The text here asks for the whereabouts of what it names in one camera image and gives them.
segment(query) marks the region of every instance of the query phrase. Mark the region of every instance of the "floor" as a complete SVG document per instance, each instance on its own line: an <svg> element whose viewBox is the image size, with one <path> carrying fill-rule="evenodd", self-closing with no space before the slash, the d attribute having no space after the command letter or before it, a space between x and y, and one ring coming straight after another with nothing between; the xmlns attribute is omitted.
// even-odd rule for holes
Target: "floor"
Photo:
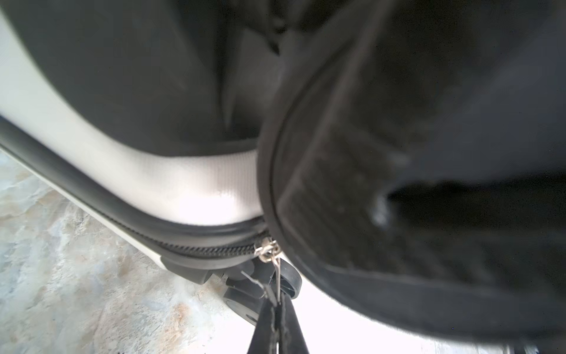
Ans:
<svg viewBox="0 0 566 354"><path fill-rule="evenodd" d="M245 353L254 328L0 153L0 353ZM371 321L305 281L311 353L500 354Z"/></svg>

